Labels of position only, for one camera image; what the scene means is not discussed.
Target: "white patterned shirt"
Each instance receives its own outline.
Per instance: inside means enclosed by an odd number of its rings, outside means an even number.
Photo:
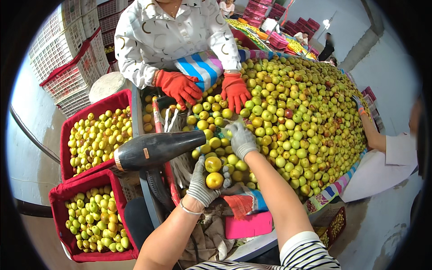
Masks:
[[[120,16],[114,36],[121,74],[137,87],[173,60],[213,50],[226,70],[240,70],[237,45],[216,0],[183,0],[176,18],[155,0],[135,0]]]

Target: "worker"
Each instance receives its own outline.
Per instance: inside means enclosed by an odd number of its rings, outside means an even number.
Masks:
[[[280,28],[279,28],[279,23],[278,23],[279,20],[280,20],[280,17],[278,17],[278,16],[274,16],[273,19],[272,18],[265,19],[263,24],[261,25],[260,31],[263,33],[265,33],[267,30],[270,32],[275,31],[276,33],[278,33],[280,35],[281,33],[280,33]]]
[[[307,50],[308,49],[308,36],[309,36],[308,32],[303,32],[303,33],[298,32],[297,34],[294,35],[294,38],[303,46],[303,48],[305,48]]]
[[[411,109],[410,133],[386,136],[376,130],[359,98],[353,96],[353,99],[372,150],[363,156],[345,190],[339,195],[345,203],[378,194],[414,172],[417,166],[416,135],[422,113],[421,100],[417,99]]]
[[[318,55],[319,61],[325,61],[334,52],[333,39],[330,33],[325,34],[325,47],[323,51]]]
[[[265,203],[273,216],[279,243],[280,263],[289,269],[340,269],[314,232],[308,215],[291,186],[258,152],[255,137],[240,123],[227,125],[232,132],[234,153],[249,165],[258,180]],[[145,240],[134,270],[172,269],[179,259],[205,207],[220,195],[206,186],[201,156],[192,174],[187,194],[168,218]],[[226,183],[228,172],[224,173]],[[273,269],[276,266],[234,261],[207,261],[190,269]]]
[[[234,1],[233,0],[225,0],[219,3],[220,12],[230,19],[237,20],[238,15],[234,15]]]
[[[161,87],[184,110],[202,92],[198,78],[177,72],[173,60],[207,51],[224,68],[222,97],[240,113],[250,97],[240,74],[240,56],[216,0],[136,0],[120,16],[114,35],[120,73],[138,88]]]

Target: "striped glove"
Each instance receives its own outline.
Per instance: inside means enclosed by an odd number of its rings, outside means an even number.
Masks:
[[[189,189],[186,191],[186,193],[197,199],[199,202],[201,202],[205,207],[209,207],[211,202],[213,202],[221,192],[228,188],[231,185],[231,180],[229,179],[229,172],[228,167],[223,166],[223,177],[225,180],[223,181],[223,185],[219,189],[210,189],[206,185],[206,179],[204,178],[204,161],[206,159],[204,156],[200,156],[197,163],[195,164],[194,173],[192,174],[191,183],[189,184]]]
[[[367,114],[365,112],[365,107],[362,105],[360,99],[355,95],[353,95],[352,99],[354,99],[354,101],[357,103],[357,110],[359,111],[359,116],[361,116],[362,114]]]

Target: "red cloth lining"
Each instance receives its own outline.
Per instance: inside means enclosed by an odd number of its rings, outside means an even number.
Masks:
[[[73,177],[73,168],[70,165],[70,152],[69,146],[67,142],[69,141],[70,130],[73,128],[75,122],[78,122],[80,119],[87,119],[89,113],[94,113],[95,119],[99,118],[99,115],[104,114],[107,110],[111,110],[114,112],[116,109],[125,109],[127,106],[132,104],[132,93],[129,89],[124,89],[120,92],[117,92],[103,100],[96,102],[95,104],[90,105],[87,108],[84,108],[74,114],[72,117],[67,119],[62,127],[60,134],[60,168],[61,168],[61,178],[64,183],[68,181],[75,181],[82,177],[88,176],[92,173],[108,169],[109,167],[115,165],[114,159],[110,159],[108,161],[102,162],[94,168],[86,170],[79,175]]]
[[[87,49],[90,47],[90,41],[92,41],[92,39],[95,38],[95,36],[99,33],[100,30],[101,30],[101,28],[99,27],[98,30],[96,30],[96,32],[90,38],[88,38],[86,41],[83,42],[83,45],[82,45],[81,49],[79,50],[79,53],[77,54],[77,56],[75,56],[75,58],[72,61],[70,61],[67,64],[64,64],[61,67],[54,69],[53,71],[51,71],[48,78],[46,78],[45,81],[41,82],[39,84],[39,86],[46,85],[48,82],[50,82],[52,79],[54,79],[58,74],[61,74],[65,70],[68,70],[72,66],[75,66],[78,63],[78,61],[81,59],[81,57],[85,54]]]
[[[113,253],[111,251],[105,253],[99,253],[98,251],[85,253],[78,248],[75,236],[66,228],[65,223],[69,219],[69,214],[67,208],[64,206],[64,202],[79,192],[86,194],[86,191],[90,190],[92,187],[99,188],[108,184],[111,185],[114,192],[117,210],[120,214],[121,220],[123,221],[123,226],[126,229],[132,248],[122,253]],[[124,197],[118,178],[110,170],[96,172],[92,175],[69,183],[61,183],[50,191],[48,197],[51,204],[57,235],[66,246],[72,260],[76,262],[93,262],[131,260],[138,258],[138,249],[133,239],[130,237],[130,232],[124,219],[124,208],[127,201]]]

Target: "gray work glove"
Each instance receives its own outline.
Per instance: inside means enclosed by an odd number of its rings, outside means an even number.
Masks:
[[[257,144],[255,142],[255,137],[252,132],[244,127],[241,123],[233,123],[226,125],[226,129],[230,130],[232,133],[231,146],[232,150],[243,161],[245,161],[245,156],[250,151],[258,150]]]
[[[206,159],[204,156],[200,156],[197,163],[195,164],[194,173],[192,174],[191,183],[189,184],[189,189],[186,193],[197,199],[201,202],[205,207],[209,207],[210,203],[213,202],[221,192],[228,188],[231,185],[231,180],[229,179],[228,167],[223,166],[223,177],[225,178],[222,184],[222,187],[219,189],[210,189],[206,185],[206,179],[203,175],[205,171],[204,161]]]

